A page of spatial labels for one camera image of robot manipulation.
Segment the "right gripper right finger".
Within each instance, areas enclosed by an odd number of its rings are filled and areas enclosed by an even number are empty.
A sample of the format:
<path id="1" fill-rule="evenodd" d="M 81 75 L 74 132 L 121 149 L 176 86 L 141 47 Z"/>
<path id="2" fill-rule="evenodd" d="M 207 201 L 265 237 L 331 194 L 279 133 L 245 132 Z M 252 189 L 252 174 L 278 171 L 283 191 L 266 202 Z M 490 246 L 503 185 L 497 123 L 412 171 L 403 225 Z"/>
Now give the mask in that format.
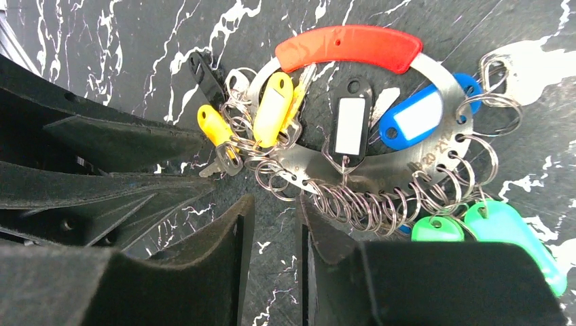
<path id="1" fill-rule="evenodd" d="M 306 196 L 304 325 L 565 325 L 535 261 L 515 244 L 356 241 Z"/>

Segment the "keyring with coloured key tags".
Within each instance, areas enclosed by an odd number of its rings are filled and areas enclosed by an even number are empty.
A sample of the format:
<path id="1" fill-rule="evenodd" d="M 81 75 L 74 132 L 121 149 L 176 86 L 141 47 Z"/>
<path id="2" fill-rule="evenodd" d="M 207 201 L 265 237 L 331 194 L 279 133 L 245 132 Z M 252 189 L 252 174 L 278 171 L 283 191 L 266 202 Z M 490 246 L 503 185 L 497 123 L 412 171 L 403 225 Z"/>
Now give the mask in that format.
<path id="1" fill-rule="evenodd" d="M 296 35 L 277 45 L 253 79 L 242 68 L 230 71 L 220 108 L 198 109 L 198 125 L 217 155 L 200 176 L 249 169 L 283 199 L 284 187 L 274 184 L 281 178 L 309 194 L 326 218 L 382 236 L 515 244 L 562 295 L 566 274 L 553 256 L 514 208 L 483 192 L 499 170 L 488 139 L 515 132 L 525 106 L 575 75 L 575 53 L 544 44 L 523 40 L 497 48 L 481 58 L 474 78 L 428 57 L 419 38 L 381 26 Z M 396 88 L 374 96 L 368 81 L 349 79 L 332 93 L 331 134 L 314 151 L 298 145 L 298 115 L 323 62 L 359 62 L 396 74 L 413 69 L 430 84 L 398 102 Z"/>

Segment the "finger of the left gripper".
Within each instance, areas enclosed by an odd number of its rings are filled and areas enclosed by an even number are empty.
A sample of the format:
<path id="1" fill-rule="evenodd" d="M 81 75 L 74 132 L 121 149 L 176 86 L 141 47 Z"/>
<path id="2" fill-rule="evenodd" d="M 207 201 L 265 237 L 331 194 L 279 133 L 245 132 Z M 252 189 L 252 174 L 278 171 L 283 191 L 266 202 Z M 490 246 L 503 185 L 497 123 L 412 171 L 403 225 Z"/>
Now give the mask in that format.
<path id="1" fill-rule="evenodd" d="M 74 175 L 2 162 L 1 233 L 36 245 L 127 251 L 214 188 L 202 177 Z"/>
<path id="2" fill-rule="evenodd" d="M 78 96 L 1 57 L 1 126 L 38 134 L 106 172 L 133 172 L 203 149 L 200 132 Z"/>

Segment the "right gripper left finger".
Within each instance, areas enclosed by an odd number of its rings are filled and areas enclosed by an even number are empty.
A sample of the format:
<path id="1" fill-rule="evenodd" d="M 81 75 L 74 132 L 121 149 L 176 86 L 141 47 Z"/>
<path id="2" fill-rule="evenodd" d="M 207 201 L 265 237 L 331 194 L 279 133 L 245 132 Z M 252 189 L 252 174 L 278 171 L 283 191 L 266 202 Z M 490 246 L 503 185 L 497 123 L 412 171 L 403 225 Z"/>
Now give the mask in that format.
<path id="1" fill-rule="evenodd" d="M 254 225 L 247 194 L 166 257 L 3 246 L 1 324 L 239 325 Z"/>

